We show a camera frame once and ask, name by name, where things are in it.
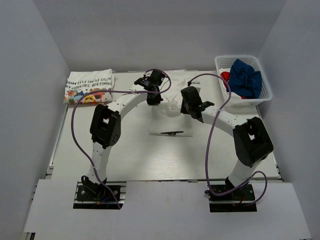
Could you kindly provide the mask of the dark blue t-shirt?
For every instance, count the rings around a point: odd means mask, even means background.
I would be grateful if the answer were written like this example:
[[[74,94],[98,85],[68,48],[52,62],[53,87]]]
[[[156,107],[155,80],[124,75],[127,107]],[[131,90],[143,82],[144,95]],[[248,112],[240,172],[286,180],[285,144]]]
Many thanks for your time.
[[[236,59],[229,72],[231,92],[246,99],[258,99],[262,90],[262,74],[251,65]]]

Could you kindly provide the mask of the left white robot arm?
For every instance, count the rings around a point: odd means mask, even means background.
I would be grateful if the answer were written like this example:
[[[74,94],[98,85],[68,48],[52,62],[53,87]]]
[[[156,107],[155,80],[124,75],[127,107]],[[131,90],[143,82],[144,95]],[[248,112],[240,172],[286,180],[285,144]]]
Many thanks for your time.
[[[112,147],[121,136],[122,119],[138,104],[146,101],[156,106],[163,101],[160,86],[168,75],[154,69],[136,80],[131,89],[117,100],[95,107],[89,132],[92,139],[91,166],[81,178],[90,196],[99,200],[105,196],[106,170]]]

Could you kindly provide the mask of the folded white cartoon t-shirt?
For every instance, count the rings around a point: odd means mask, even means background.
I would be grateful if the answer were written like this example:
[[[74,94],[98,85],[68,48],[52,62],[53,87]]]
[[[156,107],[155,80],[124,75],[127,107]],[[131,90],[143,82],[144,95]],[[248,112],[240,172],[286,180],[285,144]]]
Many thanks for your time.
[[[111,68],[100,71],[72,71],[67,79],[63,102],[75,104],[86,93],[88,95],[81,99],[82,104],[111,102],[113,95],[100,90],[112,90],[114,82]]]

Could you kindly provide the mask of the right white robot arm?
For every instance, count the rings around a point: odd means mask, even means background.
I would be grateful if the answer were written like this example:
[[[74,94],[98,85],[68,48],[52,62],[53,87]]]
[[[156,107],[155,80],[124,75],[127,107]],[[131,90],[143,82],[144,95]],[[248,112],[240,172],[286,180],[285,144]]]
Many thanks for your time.
[[[210,192],[215,196],[227,195],[236,200],[244,193],[244,185],[254,176],[257,166],[273,152],[274,146],[268,132],[258,117],[246,119],[233,115],[215,107],[212,102],[203,102],[198,90],[188,86],[181,90],[183,114],[190,115],[193,119],[211,126],[206,152],[205,152],[205,177],[209,180],[209,151],[214,128],[224,131],[233,137],[237,162],[226,178],[226,190],[217,193],[211,187]]]

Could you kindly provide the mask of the white t-shirt red graphic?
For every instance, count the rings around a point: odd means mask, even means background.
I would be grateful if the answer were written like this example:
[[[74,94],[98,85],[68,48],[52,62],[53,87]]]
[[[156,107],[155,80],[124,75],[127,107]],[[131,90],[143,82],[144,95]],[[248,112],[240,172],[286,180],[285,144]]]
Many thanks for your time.
[[[221,71],[220,71],[220,76],[221,76],[221,78],[223,78],[227,83],[229,82],[229,80],[230,80],[230,72],[229,71],[227,71],[227,70],[224,70],[224,69],[221,69]],[[226,89],[226,91],[228,92],[228,86],[227,86],[227,84],[225,83],[225,82],[223,82],[223,84],[224,84],[224,87],[225,87],[225,89]],[[243,96],[239,96],[239,95],[237,95],[236,93],[235,93],[235,98],[238,98],[238,99],[245,99]]]

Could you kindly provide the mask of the white plastic mesh basket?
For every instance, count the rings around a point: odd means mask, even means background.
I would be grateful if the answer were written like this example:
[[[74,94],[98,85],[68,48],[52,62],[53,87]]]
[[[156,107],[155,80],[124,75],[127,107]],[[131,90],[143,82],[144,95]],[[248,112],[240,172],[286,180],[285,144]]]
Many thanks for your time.
[[[231,100],[228,102],[228,107],[240,107],[240,106],[257,106],[258,104],[269,101],[272,99],[272,91],[268,83],[265,72],[259,62],[259,60],[252,55],[221,55],[216,56],[214,59],[217,73],[220,75],[224,72],[230,72],[233,63],[237,60],[241,60],[245,64],[251,66],[255,72],[261,73],[261,90],[258,97],[247,98],[243,95],[231,93]]]

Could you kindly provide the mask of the white t-shirt black graphic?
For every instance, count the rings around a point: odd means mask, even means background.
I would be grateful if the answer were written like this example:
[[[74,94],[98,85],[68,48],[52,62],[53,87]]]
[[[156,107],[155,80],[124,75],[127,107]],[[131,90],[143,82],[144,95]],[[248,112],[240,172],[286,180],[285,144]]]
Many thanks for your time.
[[[154,136],[192,137],[194,120],[188,114],[181,113],[181,90],[188,86],[188,81],[194,77],[184,69],[169,70],[166,72],[171,82],[164,81],[161,94],[163,101],[151,107],[148,133]]]

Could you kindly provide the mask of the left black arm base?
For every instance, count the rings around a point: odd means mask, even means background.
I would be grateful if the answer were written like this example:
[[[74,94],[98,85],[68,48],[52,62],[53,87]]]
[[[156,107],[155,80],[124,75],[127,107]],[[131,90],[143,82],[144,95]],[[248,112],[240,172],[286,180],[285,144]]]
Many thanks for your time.
[[[108,182],[107,186],[113,191],[120,207],[126,197],[126,182]],[[74,195],[73,209],[76,210],[119,210],[113,195],[109,190],[103,190],[97,196],[78,182]]]

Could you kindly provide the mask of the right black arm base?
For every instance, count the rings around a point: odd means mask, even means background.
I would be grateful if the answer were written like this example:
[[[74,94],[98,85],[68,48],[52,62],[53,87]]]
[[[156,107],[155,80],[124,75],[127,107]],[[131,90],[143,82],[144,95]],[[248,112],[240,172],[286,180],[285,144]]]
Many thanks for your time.
[[[208,196],[209,211],[211,213],[249,213],[257,212],[256,204],[249,205],[256,200],[255,193],[251,184],[223,195],[215,196],[209,189],[204,191]]]

